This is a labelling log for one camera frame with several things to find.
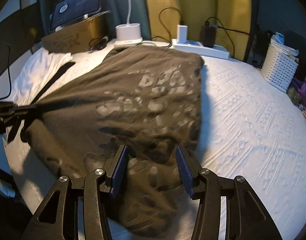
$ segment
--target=brown t-shirt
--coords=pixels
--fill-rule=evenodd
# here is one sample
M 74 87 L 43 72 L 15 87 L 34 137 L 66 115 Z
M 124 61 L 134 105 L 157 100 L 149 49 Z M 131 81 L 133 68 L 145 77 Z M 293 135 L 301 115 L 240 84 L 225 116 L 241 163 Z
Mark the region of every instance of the brown t-shirt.
M 162 237 L 182 190 L 175 148 L 192 154 L 198 143 L 202 66 L 199 55 L 174 49 L 114 49 L 38 101 L 47 112 L 23 135 L 57 177 L 86 176 L 128 145 L 127 176 L 107 213 L 135 234 Z

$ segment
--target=white cable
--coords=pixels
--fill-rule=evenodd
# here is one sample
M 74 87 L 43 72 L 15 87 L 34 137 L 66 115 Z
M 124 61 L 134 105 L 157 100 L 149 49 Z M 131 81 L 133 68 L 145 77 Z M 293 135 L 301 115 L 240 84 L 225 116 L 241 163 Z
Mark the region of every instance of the white cable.
M 128 15 L 127 15 L 127 20 L 126 20 L 127 24 L 129 24 L 129 19 L 131 17 L 131 11 L 132 11 L 132 1 L 128 0 Z

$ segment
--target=purple cloth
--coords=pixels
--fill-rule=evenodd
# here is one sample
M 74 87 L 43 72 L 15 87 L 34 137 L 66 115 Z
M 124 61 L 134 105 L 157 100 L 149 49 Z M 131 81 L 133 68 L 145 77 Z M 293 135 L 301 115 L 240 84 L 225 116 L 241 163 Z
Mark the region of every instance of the purple cloth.
M 301 96 L 301 102 L 306 107 L 306 84 L 304 82 L 301 82 L 300 80 L 297 80 L 296 78 L 293 78 L 291 81 L 291 85 L 299 93 L 299 95 Z

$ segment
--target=black charger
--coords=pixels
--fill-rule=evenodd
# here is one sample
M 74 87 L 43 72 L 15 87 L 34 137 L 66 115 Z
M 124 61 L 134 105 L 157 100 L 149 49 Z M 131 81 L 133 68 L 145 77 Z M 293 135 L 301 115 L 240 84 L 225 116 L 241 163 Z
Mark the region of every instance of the black charger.
M 200 42 L 204 47 L 213 48 L 215 43 L 216 27 L 213 27 L 209 21 L 201 27 Z

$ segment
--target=blue gripper pad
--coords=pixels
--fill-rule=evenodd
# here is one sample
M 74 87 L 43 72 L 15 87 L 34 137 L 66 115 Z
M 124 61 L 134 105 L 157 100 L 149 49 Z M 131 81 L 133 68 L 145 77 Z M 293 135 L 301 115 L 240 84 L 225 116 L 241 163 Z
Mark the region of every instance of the blue gripper pad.
M 177 166 L 179 168 L 181 179 L 183 181 L 185 192 L 186 194 L 190 196 L 190 198 L 192 198 L 195 194 L 194 180 L 190 172 L 190 169 L 187 165 L 187 162 L 185 160 L 185 157 L 183 155 L 183 152 L 179 146 L 176 148 L 175 158 L 176 158 Z
M 128 149 L 127 146 L 124 146 L 123 151 L 118 160 L 118 163 L 116 165 L 116 169 L 112 175 L 111 190 L 109 193 L 111 199 L 115 198 L 120 190 L 120 184 L 122 182 L 125 169 L 127 167 L 127 162 L 128 162 Z

